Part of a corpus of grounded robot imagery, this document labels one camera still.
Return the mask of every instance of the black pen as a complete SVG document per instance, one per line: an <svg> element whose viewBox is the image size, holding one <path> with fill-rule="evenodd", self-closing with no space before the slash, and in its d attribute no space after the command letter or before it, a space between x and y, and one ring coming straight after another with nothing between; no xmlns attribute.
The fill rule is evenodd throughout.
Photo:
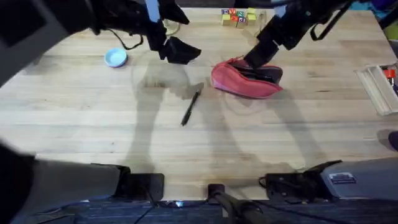
<svg viewBox="0 0 398 224"><path fill-rule="evenodd" d="M182 125L182 126L184 126L184 125L186 125L186 124L188 123L189 117L191 116L191 112L192 112L193 105L194 105L195 102L197 101L198 96L200 95L200 92L201 92L201 89L197 90L197 92L196 92L195 95L193 96L192 101L191 101L191 104L189 105L189 107L188 107L188 109L187 109L187 112L185 112L185 115L184 115L184 117L182 118L182 121L181 121L181 125Z"/></svg>

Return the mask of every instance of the label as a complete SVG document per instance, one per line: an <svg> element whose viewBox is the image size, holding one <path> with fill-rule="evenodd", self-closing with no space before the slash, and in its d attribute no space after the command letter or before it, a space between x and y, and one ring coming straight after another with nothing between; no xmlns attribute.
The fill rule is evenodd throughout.
<svg viewBox="0 0 398 224"><path fill-rule="evenodd" d="M329 174L332 184L356 184L355 177L349 172Z"/></svg>

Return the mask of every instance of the pink pouch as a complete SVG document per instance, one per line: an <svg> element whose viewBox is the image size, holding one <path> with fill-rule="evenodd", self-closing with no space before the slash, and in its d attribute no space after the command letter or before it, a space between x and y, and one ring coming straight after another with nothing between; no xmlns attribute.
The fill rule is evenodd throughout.
<svg viewBox="0 0 398 224"><path fill-rule="evenodd" d="M239 58L231 58L213 68L211 81L214 88L255 99L265 99L282 90L278 85L282 77L281 68L263 65L254 71Z"/></svg>

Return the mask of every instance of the wood grain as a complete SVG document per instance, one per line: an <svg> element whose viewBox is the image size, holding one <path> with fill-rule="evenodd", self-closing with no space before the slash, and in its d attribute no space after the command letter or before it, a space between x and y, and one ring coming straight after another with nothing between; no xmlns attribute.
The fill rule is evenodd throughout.
<svg viewBox="0 0 398 224"><path fill-rule="evenodd" d="M203 199L209 183L240 198L266 198L257 187L265 173L398 155L382 144L398 116L378 116L354 73L396 60L370 11L347 12L323 41L306 35L291 51L281 47L271 63L284 69L285 90L268 100L237 98L209 81L214 65L251 49L258 27L221 26L219 9L185 12L191 24L176 36L203 50L195 61L167 64L145 43L113 69L103 62L120 47L111 33L73 35L0 89L2 138L41 158L164 173L167 200ZM129 45L138 41L121 35Z"/></svg>

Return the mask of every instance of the small bowl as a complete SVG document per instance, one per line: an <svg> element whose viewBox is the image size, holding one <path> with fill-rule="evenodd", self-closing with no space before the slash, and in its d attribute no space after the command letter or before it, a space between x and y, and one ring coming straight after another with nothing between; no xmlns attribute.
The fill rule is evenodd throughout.
<svg viewBox="0 0 398 224"><path fill-rule="evenodd" d="M106 52L104 60L109 67L121 67L127 61L127 53L123 49L113 48Z"/></svg>

